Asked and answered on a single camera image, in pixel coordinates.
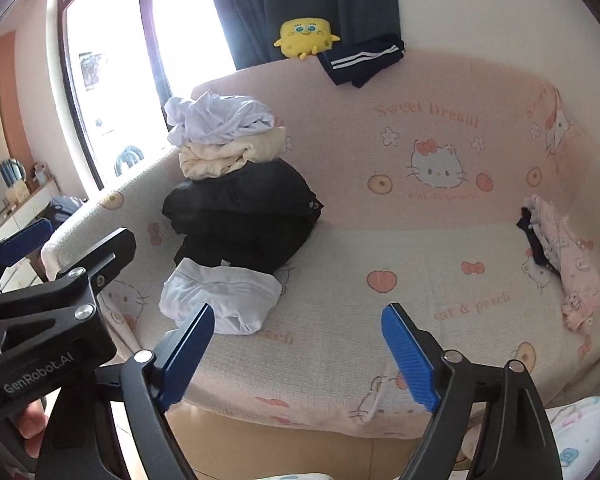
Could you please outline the person's left hand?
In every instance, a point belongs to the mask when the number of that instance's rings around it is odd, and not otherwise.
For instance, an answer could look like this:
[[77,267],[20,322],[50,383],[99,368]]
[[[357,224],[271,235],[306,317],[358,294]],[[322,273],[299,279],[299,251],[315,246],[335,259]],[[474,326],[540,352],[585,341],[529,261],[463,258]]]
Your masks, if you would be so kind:
[[47,421],[41,400],[32,402],[18,415],[17,428],[24,439],[24,449],[32,458],[40,454]]

